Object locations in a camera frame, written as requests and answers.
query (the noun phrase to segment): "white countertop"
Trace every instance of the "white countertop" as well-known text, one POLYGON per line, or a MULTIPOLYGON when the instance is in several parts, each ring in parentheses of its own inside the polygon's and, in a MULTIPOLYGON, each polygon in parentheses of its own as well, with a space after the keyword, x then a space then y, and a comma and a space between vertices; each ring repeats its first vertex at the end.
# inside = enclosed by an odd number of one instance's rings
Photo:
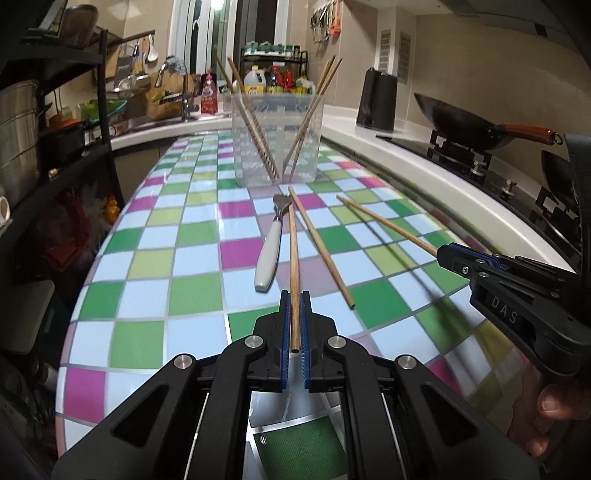
MULTIPOLYGON (((499 202, 453 173, 408 150, 375 138, 376 132, 357 127, 357 111, 326 106, 322 136, 376 162, 418 192, 446 202, 453 216, 464 219, 474 233, 485 237, 506 255, 532 258, 572 271, 572 268, 533 228, 499 202)), ((230 117, 203 116, 196 121, 147 129, 114 138, 113 150, 163 138, 232 127, 230 117)), ((394 136, 429 140, 431 131, 422 125, 396 121, 394 136)))

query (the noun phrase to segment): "checkered tablecloth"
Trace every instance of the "checkered tablecloth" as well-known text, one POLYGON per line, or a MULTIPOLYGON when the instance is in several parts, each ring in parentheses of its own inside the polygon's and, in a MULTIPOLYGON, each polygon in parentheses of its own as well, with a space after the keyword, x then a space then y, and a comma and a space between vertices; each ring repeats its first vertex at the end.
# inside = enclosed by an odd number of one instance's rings
MULTIPOLYGON (((277 275, 265 294, 254 271, 273 220, 278 187, 240 188, 228 132, 177 140, 135 192, 102 245, 76 304, 59 370, 59 451, 178 353, 220 353, 277 311, 289 289, 287 222, 277 275)), ((418 203, 338 151, 320 147, 318 176, 294 189, 349 286, 349 310, 301 217, 301 287, 315 312, 374 354, 417 357, 487 414, 522 360, 469 304, 466 280, 394 231, 343 206, 363 203, 439 247, 462 240, 418 203)), ((245 478, 331 479, 346 474, 335 395, 301 387, 290 359, 290 389, 254 394, 245 478)))

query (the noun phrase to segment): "red wok handle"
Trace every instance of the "red wok handle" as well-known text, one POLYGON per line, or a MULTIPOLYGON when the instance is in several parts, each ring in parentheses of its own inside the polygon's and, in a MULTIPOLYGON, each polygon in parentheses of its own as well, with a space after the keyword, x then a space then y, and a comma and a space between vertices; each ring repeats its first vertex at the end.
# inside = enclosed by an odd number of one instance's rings
POLYGON ((510 137, 523 138, 545 145, 562 145, 564 143, 562 137, 549 128, 531 127, 529 125, 497 125, 493 130, 510 137))

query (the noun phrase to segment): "air vent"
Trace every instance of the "air vent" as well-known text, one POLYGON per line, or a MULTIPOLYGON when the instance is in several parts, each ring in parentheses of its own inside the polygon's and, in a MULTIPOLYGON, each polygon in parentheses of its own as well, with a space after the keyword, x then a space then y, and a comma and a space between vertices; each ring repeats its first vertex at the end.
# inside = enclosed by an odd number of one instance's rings
POLYGON ((408 84, 408 71, 410 69, 410 44, 411 36, 400 32, 400 47, 398 49, 398 83, 408 84))
POLYGON ((379 61, 378 70, 380 72, 388 73, 390 60, 390 40, 392 38, 392 30, 382 30, 379 39, 379 61))

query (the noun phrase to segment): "faucet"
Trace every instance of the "faucet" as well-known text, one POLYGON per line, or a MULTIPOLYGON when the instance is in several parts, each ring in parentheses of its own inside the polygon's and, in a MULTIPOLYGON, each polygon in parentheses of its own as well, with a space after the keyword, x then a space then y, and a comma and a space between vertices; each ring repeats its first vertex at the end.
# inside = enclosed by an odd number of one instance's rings
POLYGON ((181 60, 180 58, 173 55, 167 57, 158 71, 158 76, 156 77, 156 82, 154 83, 156 88, 160 88, 162 86, 164 72, 176 73, 183 76, 183 93, 181 94, 181 101, 183 103, 181 106, 181 122, 187 122, 191 120, 191 112, 196 111, 196 108, 189 104, 189 71, 187 70, 184 60, 181 60))

